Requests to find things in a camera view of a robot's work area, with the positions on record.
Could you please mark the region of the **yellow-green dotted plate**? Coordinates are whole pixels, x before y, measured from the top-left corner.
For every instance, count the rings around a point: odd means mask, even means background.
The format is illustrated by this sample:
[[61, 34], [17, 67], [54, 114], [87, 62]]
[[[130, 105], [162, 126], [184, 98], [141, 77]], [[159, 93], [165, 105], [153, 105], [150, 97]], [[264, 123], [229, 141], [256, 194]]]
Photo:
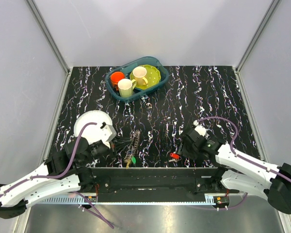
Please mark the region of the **yellow-green dotted plate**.
[[144, 85], [144, 86], [136, 85], [135, 88], [140, 89], [140, 90], [146, 90], [146, 89], [149, 89], [149, 88], [155, 86], [156, 84], [158, 84], [161, 81], [161, 73], [159, 72], [159, 70], [156, 67], [151, 66], [151, 65], [141, 65], [141, 66], [143, 66], [147, 69], [146, 78], [148, 80], [148, 84]]

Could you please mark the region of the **green key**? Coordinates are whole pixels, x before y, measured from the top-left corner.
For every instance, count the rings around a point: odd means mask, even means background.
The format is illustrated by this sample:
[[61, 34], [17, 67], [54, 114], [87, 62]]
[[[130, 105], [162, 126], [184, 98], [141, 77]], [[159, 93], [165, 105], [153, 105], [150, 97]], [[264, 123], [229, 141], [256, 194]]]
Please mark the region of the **green key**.
[[135, 164], [136, 163], [136, 158], [135, 157], [132, 157], [131, 158], [132, 162]]

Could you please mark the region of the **white round plate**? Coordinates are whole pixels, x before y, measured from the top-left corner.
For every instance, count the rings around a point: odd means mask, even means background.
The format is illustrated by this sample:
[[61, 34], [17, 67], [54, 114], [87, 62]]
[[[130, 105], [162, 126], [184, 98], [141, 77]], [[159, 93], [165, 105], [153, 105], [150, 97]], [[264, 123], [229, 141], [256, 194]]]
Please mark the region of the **white round plate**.
[[103, 111], [92, 110], [88, 111], [76, 120], [74, 125], [74, 136], [78, 137], [81, 129], [87, 123], [96, 123], [96, 125], [89, 125], [85, 128], [81, 137], [85, 138], [89, 145], [98, 142], [98, 130], [102, 126], [102, 122], [106, 122], [107, 124], [112, 125], [112, 119], [109, 115]]

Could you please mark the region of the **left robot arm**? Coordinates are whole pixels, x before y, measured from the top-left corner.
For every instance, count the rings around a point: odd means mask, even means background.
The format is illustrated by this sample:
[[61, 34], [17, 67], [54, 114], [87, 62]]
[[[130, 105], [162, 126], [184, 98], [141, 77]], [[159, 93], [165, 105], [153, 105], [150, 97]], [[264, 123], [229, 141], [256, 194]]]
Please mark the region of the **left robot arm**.
[[88, 164], [107, 155], [113, 156], [131, 143], [129, 138], [116, 137], [111, 142], [99, 140], [90, 146], [86, 138], [74, 138], [30, 174], [11, 184], [0, 184], [0, 218], [19, 216], [55, 195], [97, 192], [99, 180]]

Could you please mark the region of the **metal keyring disc with rings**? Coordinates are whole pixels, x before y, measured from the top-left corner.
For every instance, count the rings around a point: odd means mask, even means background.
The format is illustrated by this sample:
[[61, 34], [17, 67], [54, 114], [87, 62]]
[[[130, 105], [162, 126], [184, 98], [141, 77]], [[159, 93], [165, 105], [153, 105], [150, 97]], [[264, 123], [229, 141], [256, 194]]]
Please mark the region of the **metal keyring disc with rings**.
[[133, 143], [129, 146], [129, 149], [128, 149], [126, 156], [124, 158], [124, 162], [126, 163], [126, 165], [129, 162], [131, 162], [131, 165], [136, 164], [136, 163], [134, 164], [132, 162], [131, 158], [132, 157], [136, 158], [136, 153], [138, 151], [139, 142], [140, 142], [140, 134], [141, 134], [140, 130], [136, 130], [132, 135]]

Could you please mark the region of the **orange mug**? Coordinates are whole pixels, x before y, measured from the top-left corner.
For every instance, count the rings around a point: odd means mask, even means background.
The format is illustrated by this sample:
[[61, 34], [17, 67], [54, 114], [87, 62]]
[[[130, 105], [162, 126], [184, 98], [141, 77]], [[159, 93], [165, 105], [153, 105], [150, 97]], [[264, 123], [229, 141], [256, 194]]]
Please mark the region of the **orange mug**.
[[113, 89], [118, 91], [118, 83], [122, 79], [125, 79], [125, 74], [120, 71], [117, 71], [111, 74], [110, 80], [111, 80]]

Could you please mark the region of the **black base bar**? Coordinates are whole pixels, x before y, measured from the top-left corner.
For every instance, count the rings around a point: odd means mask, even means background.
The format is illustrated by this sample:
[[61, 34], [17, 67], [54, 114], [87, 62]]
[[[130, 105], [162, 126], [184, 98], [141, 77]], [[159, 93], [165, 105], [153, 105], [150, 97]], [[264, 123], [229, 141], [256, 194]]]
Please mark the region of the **black base bar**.
[[223, 194], [224, 168], [93, 168], [81, 176], [81, 192], [102, 204], [196, 204]]

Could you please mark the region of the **red key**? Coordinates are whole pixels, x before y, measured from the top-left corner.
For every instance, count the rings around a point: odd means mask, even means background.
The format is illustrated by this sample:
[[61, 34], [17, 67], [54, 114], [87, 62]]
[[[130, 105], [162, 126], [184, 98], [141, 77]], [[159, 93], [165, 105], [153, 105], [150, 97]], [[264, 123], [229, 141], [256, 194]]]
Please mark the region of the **red key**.
[[178, 162], [181, 160], [181, 156], [179, 154], [170, 153], [169, 155], [170, 155], [169, 162]]

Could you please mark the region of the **teal plastic tray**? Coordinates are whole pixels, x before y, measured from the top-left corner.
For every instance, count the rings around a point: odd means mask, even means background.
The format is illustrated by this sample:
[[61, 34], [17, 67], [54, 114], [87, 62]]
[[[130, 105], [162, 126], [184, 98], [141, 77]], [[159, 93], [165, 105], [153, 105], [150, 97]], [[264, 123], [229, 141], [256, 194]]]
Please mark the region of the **teal plastic tray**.
[[[127, 79], [127, 90], [131, 92], [128, 97], [121, 95], [124, 89], [116, 90], [111, 79], [113, 74]], [[114, 99], [129, 103], [164, 87], [168, 80], [169, 72], [161, 62], [155, 57], [145, 56], [111, 70], [105, 77], [105, 84]]]

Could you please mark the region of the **cream mug on plate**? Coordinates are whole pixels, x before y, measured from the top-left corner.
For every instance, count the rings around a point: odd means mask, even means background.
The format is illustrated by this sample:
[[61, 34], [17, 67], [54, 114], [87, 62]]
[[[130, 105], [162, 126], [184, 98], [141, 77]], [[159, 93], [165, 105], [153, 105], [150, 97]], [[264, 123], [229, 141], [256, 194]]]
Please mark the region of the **cream mug on plate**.
[[137, 85], [144, 86], [148, 84], [146, 75], [147, 69], [143, 66], [138, 66], [133, 69], [133, 71], [130, 74], [130, 78], [134, 79], [137, 82]]

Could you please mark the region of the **cream mug front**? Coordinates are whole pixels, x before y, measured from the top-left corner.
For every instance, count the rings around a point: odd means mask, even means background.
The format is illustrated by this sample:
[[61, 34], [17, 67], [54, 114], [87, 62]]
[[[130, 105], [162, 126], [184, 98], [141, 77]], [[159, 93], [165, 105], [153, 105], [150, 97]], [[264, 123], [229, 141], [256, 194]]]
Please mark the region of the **cream mug front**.
[[137, 82], [135, 79], [122, 79], [118, 82], [118, 90], [120, 93], [120, 96], [123, 98], [128, 98], [133, 95], [133, 90], [136, 87]]

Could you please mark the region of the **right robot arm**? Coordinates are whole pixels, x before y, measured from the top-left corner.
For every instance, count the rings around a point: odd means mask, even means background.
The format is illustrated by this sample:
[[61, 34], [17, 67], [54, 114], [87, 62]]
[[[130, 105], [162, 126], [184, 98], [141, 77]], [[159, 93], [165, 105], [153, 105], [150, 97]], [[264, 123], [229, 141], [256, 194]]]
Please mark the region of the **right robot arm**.
[[276, 210], [291, 214], [291, 165], [281, 166], [256, 159], [234, 149], [224, 140], [205, 137], [202, 126], [186, 129], [181, 135], [180, 154], [196, 160], [211, 160], [221, 174], [211, 179], [215, 192], [239, 190], [260, 197]]

